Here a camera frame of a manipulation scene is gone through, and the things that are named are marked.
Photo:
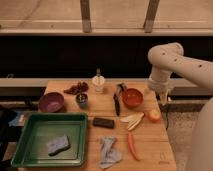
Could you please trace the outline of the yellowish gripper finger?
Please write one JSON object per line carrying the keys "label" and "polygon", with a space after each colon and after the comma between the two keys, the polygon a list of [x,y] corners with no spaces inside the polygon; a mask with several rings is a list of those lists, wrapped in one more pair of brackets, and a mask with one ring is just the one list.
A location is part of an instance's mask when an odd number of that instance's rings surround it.
{"label": "yellowish gripper finger", "polygon": [[160,96],[160,101],[161,101],[162,105],[166,105],[167,104],[167,94],[161,93],[159,96]]}

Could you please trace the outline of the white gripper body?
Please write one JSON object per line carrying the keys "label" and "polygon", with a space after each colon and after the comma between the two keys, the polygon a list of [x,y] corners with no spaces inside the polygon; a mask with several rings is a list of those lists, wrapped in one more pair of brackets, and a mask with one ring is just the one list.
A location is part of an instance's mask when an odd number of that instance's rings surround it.
{"label": "white gripper body", "polygon": [[157,94],[168,94],[173,89],[168,82],[159,82],[152,78],[148,79],[148,87]]}

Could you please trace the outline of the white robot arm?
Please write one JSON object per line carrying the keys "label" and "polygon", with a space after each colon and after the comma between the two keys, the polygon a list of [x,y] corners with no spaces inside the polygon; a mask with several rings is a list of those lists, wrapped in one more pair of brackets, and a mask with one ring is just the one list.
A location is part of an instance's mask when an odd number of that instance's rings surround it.
{"label": "white robot arm", "polygon": [[[167,97],[172,73],[213,93],[213,62],[185,57],[181,44],[154,46],[148,52],[148,60],[152,64],[148,86],[163,99]],[[213,97],[198,116],[185,171],[213,171]]]}

